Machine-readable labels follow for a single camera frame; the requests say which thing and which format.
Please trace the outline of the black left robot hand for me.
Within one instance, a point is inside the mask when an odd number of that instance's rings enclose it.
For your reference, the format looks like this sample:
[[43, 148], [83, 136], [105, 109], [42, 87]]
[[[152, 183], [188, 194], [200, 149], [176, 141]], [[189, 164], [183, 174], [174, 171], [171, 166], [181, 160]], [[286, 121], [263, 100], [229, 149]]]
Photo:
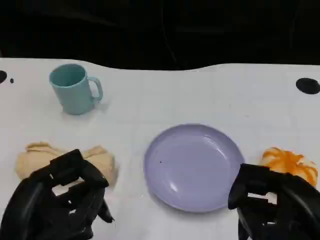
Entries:
[[0, 224], [2, 240], [89, 240], [97, 217], [112, 223], [104, 199], [109, 182], [79, 149], [22, 180]]

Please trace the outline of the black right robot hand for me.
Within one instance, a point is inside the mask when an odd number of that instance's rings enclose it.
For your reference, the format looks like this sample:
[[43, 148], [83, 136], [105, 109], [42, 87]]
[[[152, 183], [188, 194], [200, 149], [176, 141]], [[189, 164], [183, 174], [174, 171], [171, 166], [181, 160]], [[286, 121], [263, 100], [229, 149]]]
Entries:
[[320, 238], [320, 193], [299, 176], [243, 163], [228, 208], [237, 210], [240, 240]]

